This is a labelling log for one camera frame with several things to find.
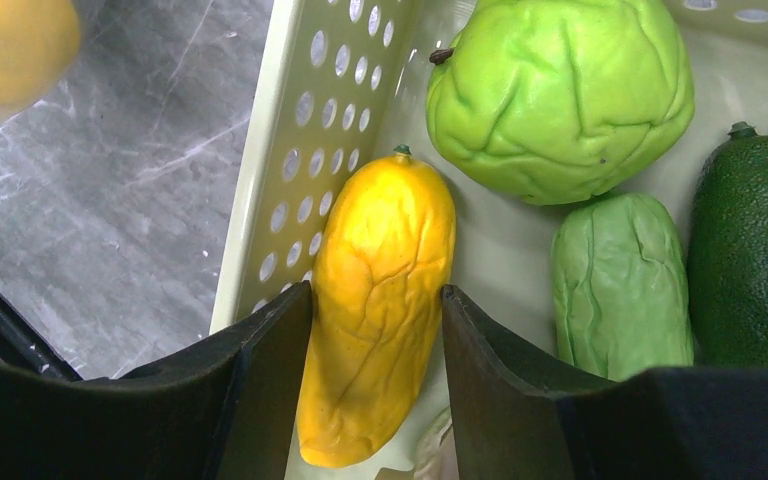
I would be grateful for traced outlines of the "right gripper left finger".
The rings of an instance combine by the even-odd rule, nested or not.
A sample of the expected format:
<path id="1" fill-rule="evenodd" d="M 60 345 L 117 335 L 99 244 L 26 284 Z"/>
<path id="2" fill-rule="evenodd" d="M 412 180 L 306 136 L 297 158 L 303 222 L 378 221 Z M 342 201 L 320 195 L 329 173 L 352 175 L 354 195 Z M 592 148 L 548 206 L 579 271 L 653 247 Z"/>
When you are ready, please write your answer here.
<path id="1" fill-rule="evenodd" d="M 281 479 L 308 282 L 118 379 L 82 379 L 0 295 L 0 479 Z"/>

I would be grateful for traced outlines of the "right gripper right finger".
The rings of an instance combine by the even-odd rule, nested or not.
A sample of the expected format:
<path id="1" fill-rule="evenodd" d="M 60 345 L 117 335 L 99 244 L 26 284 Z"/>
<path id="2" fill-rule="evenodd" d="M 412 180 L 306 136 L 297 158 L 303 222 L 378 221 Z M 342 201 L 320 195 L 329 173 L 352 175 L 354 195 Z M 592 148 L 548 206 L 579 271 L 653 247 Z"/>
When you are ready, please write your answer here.
<path id="1" fill-rule="evenodd" d="M 768 479 L 768 368 L 654 368 L 612 382 L 454 285 L 441 299 L 462 478 Z"/>

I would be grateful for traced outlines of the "dark green avocado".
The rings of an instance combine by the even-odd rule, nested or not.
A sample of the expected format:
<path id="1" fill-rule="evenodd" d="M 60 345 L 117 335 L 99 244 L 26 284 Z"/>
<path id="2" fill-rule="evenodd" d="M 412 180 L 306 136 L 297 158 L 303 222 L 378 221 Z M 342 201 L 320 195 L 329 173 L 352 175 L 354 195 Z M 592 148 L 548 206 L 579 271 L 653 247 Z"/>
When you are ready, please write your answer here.
<path id="1" fill-rule="evenodd" d="M 702 169 L 690 227 L 689 315 L 704 360 L 768 367 L 768 135 L 731 126 Z"/>

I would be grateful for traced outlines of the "light green pepper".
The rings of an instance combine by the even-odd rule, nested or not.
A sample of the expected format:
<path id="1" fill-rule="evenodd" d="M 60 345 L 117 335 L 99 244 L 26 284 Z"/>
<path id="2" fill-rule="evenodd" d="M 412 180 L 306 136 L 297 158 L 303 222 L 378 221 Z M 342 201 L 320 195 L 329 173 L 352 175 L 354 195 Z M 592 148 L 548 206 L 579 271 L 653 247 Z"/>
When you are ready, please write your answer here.
<path id="1" fill-rule="evenodd" d="M 480 1 L 430 60 L 438 154 L 533 205 L 612 189 L 672 148 L 695 112 L 685 43 L 660 1 Z"/>

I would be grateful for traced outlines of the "green cucumber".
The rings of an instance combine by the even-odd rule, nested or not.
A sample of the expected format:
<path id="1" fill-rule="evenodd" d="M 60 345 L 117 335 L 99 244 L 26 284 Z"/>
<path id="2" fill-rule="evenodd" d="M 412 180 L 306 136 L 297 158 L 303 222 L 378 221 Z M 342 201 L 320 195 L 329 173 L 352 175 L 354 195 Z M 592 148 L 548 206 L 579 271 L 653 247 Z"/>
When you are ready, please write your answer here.
<path id="1" fill-rule="evenodd" d="M 653 196 L 618 194 L 571 212 L 554 234 L 550 271 L 561 360 L 613 381 L 694 364 L 682 245 Z"/>

